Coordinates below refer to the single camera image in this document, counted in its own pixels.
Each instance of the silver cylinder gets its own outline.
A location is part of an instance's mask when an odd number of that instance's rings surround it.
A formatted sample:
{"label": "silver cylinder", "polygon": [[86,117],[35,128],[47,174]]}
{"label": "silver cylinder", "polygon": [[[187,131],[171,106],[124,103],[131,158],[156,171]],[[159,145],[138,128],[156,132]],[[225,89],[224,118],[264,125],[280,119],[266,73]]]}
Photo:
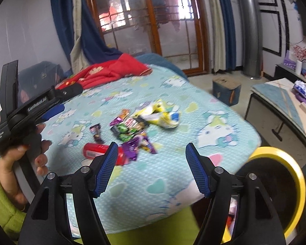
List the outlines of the silver cylinder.
{"label": "silver cylinder", "polygon": [[243,33],[243,74],[259,78],[262,70],[262,19],[258,0],[239,0]]}

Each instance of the bed sheet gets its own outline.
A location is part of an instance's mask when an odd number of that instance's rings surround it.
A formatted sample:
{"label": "bed sheet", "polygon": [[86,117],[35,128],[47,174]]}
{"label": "bed sheet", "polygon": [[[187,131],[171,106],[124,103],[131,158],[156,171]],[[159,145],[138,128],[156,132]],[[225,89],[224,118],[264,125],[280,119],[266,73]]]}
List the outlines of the bed sheet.
{"label": "bed sheet", "polygon": [[[158,154],[140,150],[137,161],[115,167],[105,193],[94,199],[107,233],[148,225],[203,197],[185,158],[189,142],[230,173],[235,173],[260,145],[255,129],[228,106],[171,70],[151,67],[149,76],[122,78],[84,91],[67,102],[65,111],[51,118],[42,133],[44,139],[53,142],[46,153],[49,169],[65,175],[89,164],[82,150],[86,143],[94,142],[91,125],[101,124],[105,144],[121,144],[109,128],[121,109],[134,111],[158,99],[164,100],[167,108],[179,106],[177,128],[150,125],[147,129]],[[71,229],[78,236],[72,195],[67,199]]]}

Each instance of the green fleece clothing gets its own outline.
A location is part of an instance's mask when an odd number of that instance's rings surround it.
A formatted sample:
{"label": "green fleece clothing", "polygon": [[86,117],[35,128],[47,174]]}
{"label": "green fleece clothing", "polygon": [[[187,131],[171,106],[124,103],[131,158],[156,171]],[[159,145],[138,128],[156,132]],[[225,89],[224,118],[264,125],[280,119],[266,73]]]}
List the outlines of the green fleece clothing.
{"label": "green fleece clothing", "polygon": [[[0,226],[14,241],[18,239],[25,215],[10,202],[0,184]],[[195,217],[188,207],[151,225],[109,234],[108,239],[112,245],[192,245],[198,231]]]}

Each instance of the pile of candy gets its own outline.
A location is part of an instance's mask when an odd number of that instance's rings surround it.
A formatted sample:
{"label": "pile of candy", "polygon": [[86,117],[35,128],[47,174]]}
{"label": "pile of candy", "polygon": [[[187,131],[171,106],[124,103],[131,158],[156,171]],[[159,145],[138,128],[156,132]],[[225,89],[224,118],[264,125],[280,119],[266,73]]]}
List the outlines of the pile of candy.
{"label": "pile of candy", "polygon": [[[123,142],[118,148],[116,165],[123,166],[129,164],[130,161],[136,161],[140,148],[151,154],[157,154],[145,129],[150,123],[166,129],[177,127],[180,117],[178,109],[178,106],[164,100],[158,100],[154,103],[146,102],[136,108],[130,116],[130,110],[123,109],[120,115],[109,124],[113,134]],[[102,145],[104,141],[101,139],[100,130],[100,124],[90,127],[97,144],[87,143],[84,146],[83,154],[86,158],[93,159],[107,151],[109,146]]]}

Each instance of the storage box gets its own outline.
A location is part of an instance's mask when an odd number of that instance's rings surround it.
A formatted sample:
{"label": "storage box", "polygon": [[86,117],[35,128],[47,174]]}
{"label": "storage box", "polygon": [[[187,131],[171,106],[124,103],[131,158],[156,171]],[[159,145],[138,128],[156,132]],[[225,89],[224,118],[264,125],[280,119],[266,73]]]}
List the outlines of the storage box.
{"label": "storage box", "polygon": [[229,76],[213,79],[213,96],[228,106],[238,104],[241,84]]}

